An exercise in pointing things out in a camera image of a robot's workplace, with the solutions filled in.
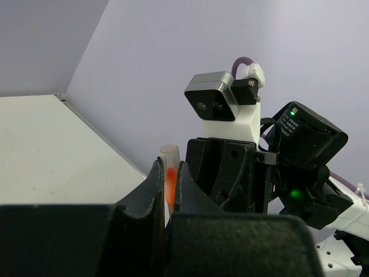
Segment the camera lens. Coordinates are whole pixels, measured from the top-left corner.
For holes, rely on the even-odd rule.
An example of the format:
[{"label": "camera lens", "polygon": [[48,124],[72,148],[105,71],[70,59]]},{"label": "camera lens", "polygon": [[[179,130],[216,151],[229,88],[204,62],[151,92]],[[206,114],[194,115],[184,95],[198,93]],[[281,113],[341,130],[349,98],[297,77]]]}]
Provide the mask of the camera lens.
[{"label": "camera lens", "polygon": [[223,109],[223,105],[219,102],[213,103],[213,107],[218,111],[221,111]]},{"label": "camera lens", "polygon": [[197,103],[197,107],[202,110],[202,111],[205,111],[206,110],[206,105],[202,102],[198,102]]}]

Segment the silver camera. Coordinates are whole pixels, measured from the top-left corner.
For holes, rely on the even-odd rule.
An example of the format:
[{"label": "silver camera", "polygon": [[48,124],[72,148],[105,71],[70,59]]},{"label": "silver camera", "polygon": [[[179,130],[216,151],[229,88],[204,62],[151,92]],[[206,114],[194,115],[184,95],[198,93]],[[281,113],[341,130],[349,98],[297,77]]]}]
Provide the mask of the silver camera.
[{"label": "silver camera", "polygon": [[228,72],[198,74],[192,78],[184,95],[201,119],[234,121],[239,107],[231,90],[233,81]]}]

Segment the white connector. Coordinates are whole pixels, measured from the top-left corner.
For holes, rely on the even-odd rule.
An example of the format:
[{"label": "white connector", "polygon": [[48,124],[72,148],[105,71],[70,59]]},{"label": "white connector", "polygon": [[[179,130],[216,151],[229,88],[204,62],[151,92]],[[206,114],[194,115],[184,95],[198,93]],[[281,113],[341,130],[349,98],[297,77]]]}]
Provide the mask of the white connector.
[{"label": "white connector", "polygon": [[253,62],[251,65],[245,66],[242,71],[242,79],[256,79],[258,87],[262,88],[265,85],[265,74],[258,62]]}]

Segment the black foreground object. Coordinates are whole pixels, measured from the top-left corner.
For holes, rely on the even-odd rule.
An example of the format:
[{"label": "black foreground object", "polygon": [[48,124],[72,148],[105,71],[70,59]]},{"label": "black foreground object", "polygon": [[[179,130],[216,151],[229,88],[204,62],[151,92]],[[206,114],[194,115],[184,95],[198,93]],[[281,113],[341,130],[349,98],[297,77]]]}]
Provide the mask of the black foreground object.
[{"label": "black foreground object", "polygon": [[185,162],[177,186],[165,243],[160,159],[115,205],[1,207],[0,276],[323,276],[301,220],[226,213]]}]

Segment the wall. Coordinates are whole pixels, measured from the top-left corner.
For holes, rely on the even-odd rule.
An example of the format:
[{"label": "wall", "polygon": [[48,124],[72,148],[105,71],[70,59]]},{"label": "wall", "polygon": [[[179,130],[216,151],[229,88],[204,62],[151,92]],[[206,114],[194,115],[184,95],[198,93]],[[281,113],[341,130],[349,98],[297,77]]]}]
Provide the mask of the wall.
[{"label": "wall", "polygon": [[161,145],[178,144],[185,158],[188,139],[201,134],[183,97],[191,77],[248,55],[267,76],[263,115],[298,100],[327,117],[350,135],[330,167],[369,183],[368,12],[365,0],[110,0],[67,99],[147,173]]},{"label": "wall", "polygon": [[1,0],[0,96],[66,92],[108,0]]}]

